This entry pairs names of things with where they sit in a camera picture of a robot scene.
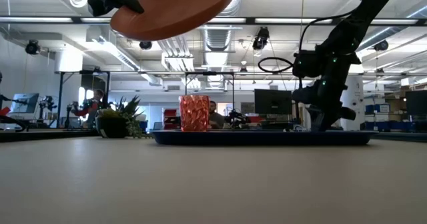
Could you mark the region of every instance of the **window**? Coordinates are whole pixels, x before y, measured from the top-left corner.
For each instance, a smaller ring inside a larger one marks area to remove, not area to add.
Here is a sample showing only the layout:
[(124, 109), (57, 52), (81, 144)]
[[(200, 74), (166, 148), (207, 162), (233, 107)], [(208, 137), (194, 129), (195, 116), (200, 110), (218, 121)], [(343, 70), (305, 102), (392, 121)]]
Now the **window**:
[(85, 100), (85, 89), (83, 87), (79, 88), (79, 105), (83, 105), (83, 101)]
[(218, 103), (216, 112), (220, 115), (228, 116), (228, 113), (233, 109), (233, 103)]
[(93, 98), (93, 91), (92, 90), (87, 90), (86, 91), (86, 99), (90, 99)]

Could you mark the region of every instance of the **blue tray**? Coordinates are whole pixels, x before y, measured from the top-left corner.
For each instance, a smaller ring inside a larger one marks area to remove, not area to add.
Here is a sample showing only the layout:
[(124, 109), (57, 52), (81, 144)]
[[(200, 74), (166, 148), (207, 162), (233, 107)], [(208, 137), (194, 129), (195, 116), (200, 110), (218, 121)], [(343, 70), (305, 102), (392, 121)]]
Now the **blue tray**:
[(154, 139), (162, 145), (366, 145), (375, 131), (153, 131)]

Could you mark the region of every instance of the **pillar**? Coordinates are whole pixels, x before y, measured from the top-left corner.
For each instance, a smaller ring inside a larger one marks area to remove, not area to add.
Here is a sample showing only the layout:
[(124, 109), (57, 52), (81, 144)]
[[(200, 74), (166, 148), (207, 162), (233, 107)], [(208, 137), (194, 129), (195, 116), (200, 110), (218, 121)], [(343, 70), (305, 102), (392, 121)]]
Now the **pillar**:
[[(83, 69), (83, 53), (69, 48), (55, 53), (55, 71), (81, 71)], [(79, 100), (81, 75), (78, 73), (65, 74), (62, 91), (61, 117), (67, 116), (67, 105)]]
[(349, 76), (346, 80), (348, 89), (341, 95), (343, 107), (349, 107), (356, 112), (354, 121), (341, 119), (341, 126), (345, 131), (359, 131), (360, 124), (365, 122), (365, 104), (362, 76)]

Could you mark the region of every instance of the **security camera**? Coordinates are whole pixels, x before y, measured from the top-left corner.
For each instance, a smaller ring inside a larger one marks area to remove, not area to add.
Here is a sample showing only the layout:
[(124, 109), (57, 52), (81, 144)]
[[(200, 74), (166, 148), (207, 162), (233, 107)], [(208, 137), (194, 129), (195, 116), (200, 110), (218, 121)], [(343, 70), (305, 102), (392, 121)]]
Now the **security camera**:
[(256, 51), (262, 50), (268, 44), (269, 38), (270, 38), (270, 32), (268, 31), (268, 28), (261, 27), (260, 31), (258, 32), (255, 38), (255, 41), (252, 47)]
[(143, 50), (150, 50), (153, 47), (153, 43), (151, 41), (142, 41), (139, 43), (139, 47)]
[(381, 41), (380, 43), (377, 43), (374, 46), (375, 51), (387, 51), (388, 49), (388, 42), (386, 40)]
[(41, 48), (38, 40), (29, 40), (28, 45), (25, 47), (25, 52), (30, 55), (40, 54)]

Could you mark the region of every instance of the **desk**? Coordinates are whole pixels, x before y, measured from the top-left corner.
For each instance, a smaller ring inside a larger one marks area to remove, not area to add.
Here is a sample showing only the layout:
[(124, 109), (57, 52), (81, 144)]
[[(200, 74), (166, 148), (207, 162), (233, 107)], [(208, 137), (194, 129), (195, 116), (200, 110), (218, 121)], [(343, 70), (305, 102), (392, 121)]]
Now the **desk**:
[(427, 223), (427, 145), (0, 145), (0, 223)]

